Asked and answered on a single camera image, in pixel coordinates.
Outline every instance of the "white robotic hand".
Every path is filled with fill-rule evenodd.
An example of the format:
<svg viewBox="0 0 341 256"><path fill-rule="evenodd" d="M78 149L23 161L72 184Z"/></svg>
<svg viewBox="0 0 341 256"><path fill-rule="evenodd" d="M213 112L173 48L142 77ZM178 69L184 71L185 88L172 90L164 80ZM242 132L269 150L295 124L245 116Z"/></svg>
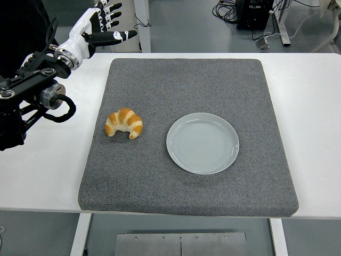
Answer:
<svg viewBox="0 0 341 256"><path fill-rule="evenodd" d="M89 8L71 29L69 39L55 49L54 56L71 70L76 70L84 59L91 58L97 46L119 44L137 35L134 30L108 31L119 24L113 19L121 16L121 12L113 11L122 3L107 5L107 0L100 0L95 7Z"/></svg>

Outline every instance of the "gray felt mat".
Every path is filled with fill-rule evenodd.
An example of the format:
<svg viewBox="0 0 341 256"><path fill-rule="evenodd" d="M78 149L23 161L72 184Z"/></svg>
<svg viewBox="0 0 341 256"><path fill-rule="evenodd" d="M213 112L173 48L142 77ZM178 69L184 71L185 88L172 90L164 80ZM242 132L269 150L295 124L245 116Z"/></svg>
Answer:
<svg viewBox="0 0 341 256"><path fill-rule="evenodd" d="M122 107L143 120L135 140L107 137L109 114ZM212 175L187 172L167 152L180 117L215 114L236 130L235 162ZM117 59L107 87L78 196L83 210L205 216L288 217L298 209L260 61Z"/></svg>

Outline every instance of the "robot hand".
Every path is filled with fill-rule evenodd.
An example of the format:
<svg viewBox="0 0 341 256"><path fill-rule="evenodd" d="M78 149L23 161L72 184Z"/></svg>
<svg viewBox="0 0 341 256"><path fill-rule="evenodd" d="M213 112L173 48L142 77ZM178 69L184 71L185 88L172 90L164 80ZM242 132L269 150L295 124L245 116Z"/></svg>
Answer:
<svg viewBox="0 0 341 256"><path fill-rule="evenodd" d="M60 123L68 120L76 112L73 101L67 97L65 87L55 78L68 78L71 70L77 69L83 59L90 58L97 46L119 44L137 35L134 30L110 32L113 21L121 15L114 10L122 4L106 7L107 1L99 1L95 7L88 9L77 21L70 32L70 38L60 46L49 45L54 56L43 52L35 52L24 65L17 70L18 76L0 82L0 150L23 145L26 132L41 117ZM20 108L20 103L28 105ZM57 109L63 102L69 105L69 111L62 116L46 113L49 109ZM36 111L27 120L22 116Z"/></svg>
<svg viewBox="0 0 341 256"><path fill-rule="evenodd" d="M119 24L113 19L121 16L121 12L113 11L119 9L122 3L107 4L107 0L100 0L95 7L89 8L70 31L69 39L54 49L54 56L71 70L76 70L84 59L91 58L97 46L119 44L137 35L134 30L109 31Z"/></svg>

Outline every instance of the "silver metal plate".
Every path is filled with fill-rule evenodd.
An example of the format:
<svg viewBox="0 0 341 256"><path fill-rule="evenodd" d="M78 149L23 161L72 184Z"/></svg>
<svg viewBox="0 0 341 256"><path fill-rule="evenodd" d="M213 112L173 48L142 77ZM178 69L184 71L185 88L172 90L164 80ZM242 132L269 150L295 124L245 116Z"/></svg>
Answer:
<svg viewBox="0 0 341 256"><path fill-rule="evenodd" d="M179 234L118 234L115 256L180 256Z"/></svg>
<svg viewBox="0 0 341 256"><path fill-rule="evenodd" d="M245 233L181 234L181 256L247 256Z"/></svg>
<svg viewBox="0 0 341 256"><path fill-rule="evenodd" d="M247 256L245 233L118 234L115 256Z"/></svg>

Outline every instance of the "white table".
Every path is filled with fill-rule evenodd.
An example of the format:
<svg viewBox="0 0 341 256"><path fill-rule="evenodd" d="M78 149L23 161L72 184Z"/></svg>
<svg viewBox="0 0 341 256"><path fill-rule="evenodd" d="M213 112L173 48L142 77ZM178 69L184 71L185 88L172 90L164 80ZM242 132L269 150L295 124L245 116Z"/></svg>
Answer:
<svg viewBox="0 0 341 256"><path fill-rule="evenodd" d="M114 58L260 59L299 201L292 218L341 219L341 56L310 53L95 54L58 79L77 106L74 117L41 119L24 146L0 152L0 210L85 212L78 189ZM63 104L49 112L66 111Z"/></svg>

